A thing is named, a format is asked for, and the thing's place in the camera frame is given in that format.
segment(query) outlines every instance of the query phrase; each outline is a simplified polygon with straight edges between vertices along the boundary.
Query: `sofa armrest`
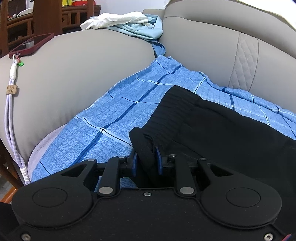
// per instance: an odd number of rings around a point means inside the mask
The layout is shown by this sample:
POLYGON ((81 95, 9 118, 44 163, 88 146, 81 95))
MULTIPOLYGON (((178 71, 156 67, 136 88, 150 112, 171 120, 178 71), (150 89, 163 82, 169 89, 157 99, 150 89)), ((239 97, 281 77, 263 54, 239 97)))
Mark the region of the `sofa armrest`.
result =
POLYGON ((144 9, 143 14, 158 15, 161 20, 163 20, 163 17, 165 16, 165 9, 144 9))

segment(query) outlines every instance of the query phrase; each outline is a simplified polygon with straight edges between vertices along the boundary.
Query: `white cable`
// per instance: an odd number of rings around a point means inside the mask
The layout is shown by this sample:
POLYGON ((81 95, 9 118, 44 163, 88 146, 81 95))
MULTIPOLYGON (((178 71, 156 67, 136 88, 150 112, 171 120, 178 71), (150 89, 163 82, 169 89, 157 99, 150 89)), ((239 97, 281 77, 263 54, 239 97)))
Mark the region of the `white cable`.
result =
MULTIPOLYGON (((12 56, 13 63, 10 68, 10 77, 9 77, 9 83, 8 85, 14 85, 15 79, 17 76, 17 64, 18 59, 16 58, 16 55, 14 54, 12 56)), ((15 139, 14 139, 14 133, 13 133, 13 127, 12 127, 12 94, 6 95, 6 103, 5 103, 5 113, 4 113, 4 128, 5 128, 5 135, 8 142, 8 145, 13 151, 14 154, 14 160, 20 167, 20 171, 22 173, 22 176, 25 180, 25 185, 31 183, 29 179, 28 170, 26 167, 26 164, 24 162, 24 159, 19 154, 19 152, 16 149, 15 145, 15 139)))

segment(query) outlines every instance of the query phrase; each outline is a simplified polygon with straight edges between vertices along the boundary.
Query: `blue plaid cloth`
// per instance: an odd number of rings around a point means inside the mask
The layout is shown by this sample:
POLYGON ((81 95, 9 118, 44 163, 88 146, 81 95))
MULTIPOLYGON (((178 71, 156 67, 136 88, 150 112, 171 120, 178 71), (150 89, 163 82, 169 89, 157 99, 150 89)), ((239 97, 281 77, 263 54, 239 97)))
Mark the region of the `blue plaid cloth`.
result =
MULTIPOLYGON (((253 96, 247 91, 219 87, 202 72, 189 71, 171 57, 157 57, 149 67, 114 85, 89 108, 77 114, 48 147, 32 173, 32 181, 88 158, 107 162, 129 155, 129 131, 142 127, 173 85, 205 100, 219 103, 241 115, 263 122, 296 139, 296 116, 291 111, 253 96)), ((130 179, 122 187, 134 187, 130 179)))

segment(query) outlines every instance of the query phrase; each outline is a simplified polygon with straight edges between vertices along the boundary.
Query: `screw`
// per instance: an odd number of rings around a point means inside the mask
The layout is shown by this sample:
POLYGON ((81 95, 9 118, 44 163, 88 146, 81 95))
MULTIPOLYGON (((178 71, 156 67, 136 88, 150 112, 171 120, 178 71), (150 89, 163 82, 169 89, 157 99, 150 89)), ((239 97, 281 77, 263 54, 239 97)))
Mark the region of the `screw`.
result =
POLYGON ((143 195, 144 195, 145 197, 150 197, 152 194, 151 194, 151 192, 144 192, 143 195))
POLYGON ((99 189, 99 193, 101 194, 111 194, 113 192, 113 188, 111 187, 101 187, 99 189))
POLYGON ((180 188, 180 192, 183 194, 192 194, 194 193, 194 189, 191 187, 182 187, 180 188))
POLYGON ((22 234, 21 238, 24 241, 30 241, 31 240, 31 236, 29 234, 26 234, 26 233, 22 234))
POLYGON ((273 240, 273 238, 274 238, 274 236, 272 234, 266 234, 264 236, 265 241, 271 241, 271 240, 273 240))

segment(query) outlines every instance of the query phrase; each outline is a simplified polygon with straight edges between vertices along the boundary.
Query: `quilted stitching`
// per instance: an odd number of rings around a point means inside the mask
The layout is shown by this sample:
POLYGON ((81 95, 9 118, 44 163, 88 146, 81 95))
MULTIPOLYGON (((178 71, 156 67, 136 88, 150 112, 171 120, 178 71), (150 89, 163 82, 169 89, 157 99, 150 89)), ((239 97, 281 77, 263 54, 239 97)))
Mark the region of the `quilted stitching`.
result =
POLYGON ((256 72, 257 60, 258 40, 240 33, 229 87, 249 91, 256 72))

